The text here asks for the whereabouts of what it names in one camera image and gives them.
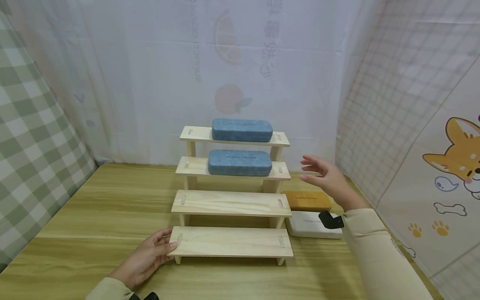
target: black object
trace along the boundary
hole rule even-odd
[[[137,296],[137,294],[133,294],[128,300],[141,300],[141,299]],[[159,298],[156,295],[156,293],[151,292],[150,294],[148,294],[148,296],[145,297],[144,300],[159,300]]]
[[[320,221],[327,229],[337,229],[343,228],[345,225],[343,224],[343,220],[341,216],[332,217],[332,215],[328,211],[322,211],[318,214]]]

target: white backdrop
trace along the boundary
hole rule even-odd
[[[335,158],[377,0],[20,0],[11,21],[98,162],[177,164],[184,125],[268,120]],[[205,156],[215,145],[198,145]]]

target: wooden display stand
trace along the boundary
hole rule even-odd
[[[287,198],[280,194],[282,182],[290,180],[284,162],[278,161],[282,147],[289,147],[283,132],[273,132],[267,143],[232,142],[212,139],[212,128],[185,126],[180,136],[187,142],[189,156],[183,156],[176,174],[185,176],[184,190],[178,190],[172,213],[179,214],[180,225],[173,228],[170,240],[177,248],[168,256],[180,264],[183,256],[205,257],[275,257],[282,265],[293,257],[287,230],[281,228],[292,212]],[[271,146],[272,170],[266,177],[232,176],[263,179],[263,193],[196,191],[197,177],[220,176],[208,172],[207,158],[196,157],[195,142]],[[269,218],[271,228],[189,227],[191,215],[258,216]]]

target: grid pattern backdrop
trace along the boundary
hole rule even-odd
[[[0,12],[0,272],[95,169]]]
[[[337,164],[374,207],[479,55],[480,1],[386,1],[340,113],[336,145]],[[479,298],[479,251],[430,276],[446,299]]]

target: cartoon dog face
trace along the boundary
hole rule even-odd
[[[451,118],[445,131],[452,142],[445,154],[425,154],[423,159],[438,170],[459,177],[465,188],[480,199],[480,128],[470,121]]]

